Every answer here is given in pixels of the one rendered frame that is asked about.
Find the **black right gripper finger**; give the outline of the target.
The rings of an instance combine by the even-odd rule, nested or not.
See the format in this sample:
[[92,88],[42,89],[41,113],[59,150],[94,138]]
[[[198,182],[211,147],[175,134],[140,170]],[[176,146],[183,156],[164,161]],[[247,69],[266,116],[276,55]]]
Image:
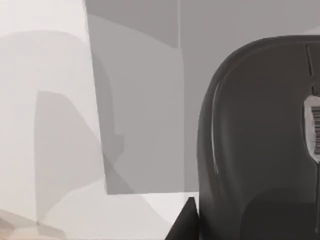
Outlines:
[[194,197],[189,197],[164,240],[200,240],[200,221]]

